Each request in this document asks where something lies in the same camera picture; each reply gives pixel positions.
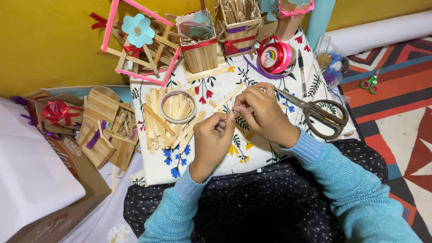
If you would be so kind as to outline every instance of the sweater sleeve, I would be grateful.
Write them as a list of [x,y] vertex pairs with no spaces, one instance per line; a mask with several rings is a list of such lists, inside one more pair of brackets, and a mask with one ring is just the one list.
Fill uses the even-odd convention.
[[352,162],[332,144],[322,144],[301,130],[293,153],[334,201],[330,208],[348,242],[421,242],[403,219],[402,204],[388,197],[390,187]]
[[210,176],[198,184],[191,179],[189,166],[174,187],[163,192],[159,206],[144,224],[146,230],[139,237],[139,243],[191,242],[192,219],[197,214],[198,200]]

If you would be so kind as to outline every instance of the geometric rug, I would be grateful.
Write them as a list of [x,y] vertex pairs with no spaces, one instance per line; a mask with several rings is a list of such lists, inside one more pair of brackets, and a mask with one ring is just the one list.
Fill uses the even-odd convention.
[[[360,138],[388,165],[390,197],[423,242],[432,242],[432,36],[348,57],[340,90]],[[379,91],[360,87],[375,70]]]

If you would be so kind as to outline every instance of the knit cuff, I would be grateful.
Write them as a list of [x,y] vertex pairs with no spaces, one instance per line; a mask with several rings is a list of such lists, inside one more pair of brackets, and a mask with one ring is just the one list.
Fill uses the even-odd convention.
[[198,184],[192,180],[189,174],[189,164],[184,171],[183,175],[180,176],[178,181],[174,185],[174,190],[178,197],[186,203],[196,204],[203,193],[205,185],[210,181],[211,175],[206,179],[205,182]]
[[288,151],[298,159],[305,162],[316,161],[322,154],[325,144],[320,143],[313,136],[303,131],[299,126],[295,126],[300,130],[300,138],[294,147],[288,149],[280,146],[282,150]]

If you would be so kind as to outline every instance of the light blue chair leg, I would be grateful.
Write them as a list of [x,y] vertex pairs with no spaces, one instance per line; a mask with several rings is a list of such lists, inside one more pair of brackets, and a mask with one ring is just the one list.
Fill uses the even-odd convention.
[[311,12],[306,30],[306,38],[311,50],[315,49],[320,35],[325,33],[335,2],[336,0],[315,0],[315,8]]

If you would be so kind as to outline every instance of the brown scissors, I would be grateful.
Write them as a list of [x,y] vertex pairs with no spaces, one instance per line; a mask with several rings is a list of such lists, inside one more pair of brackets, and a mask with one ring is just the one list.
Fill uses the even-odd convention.
[[[292,94],[287,93],[285,91],[282,91],[280,89],[274,88],[274,90],[279,92],[283,97],[285,97],[287,100],[289,100],[294,105],[303,109],[303,114],[305,115],[306,124],[312,130],[313,133],[315,133],[317,136],[319,136],[321,138],[329,139],[329,140],[337,138],[338,136],[340,136],[343,128],[348,123],[349,117],[348,117],[348,112],[346,111],[345,107],[343,105],[333,101],[333,100],[320,99],[320,100],[313,101],[313,102],[312,101],[311,102],[305,102],[305,101],[302,101],[301,99],[293,96]],[[334,105],[335,107],[339,108],[342,112],[343,118],[340,119],[337,116],[329,113],[328,111],[319,108],[317,106],[317,104],[322,103],[322,102]],[[333,129],[334,134],[327,136],[327,135],[324,135],[324,134],[318,132],[314,128],[314,126],[312,125],[309,116],[314,117],[315,119],[317,119],[322,124]]]

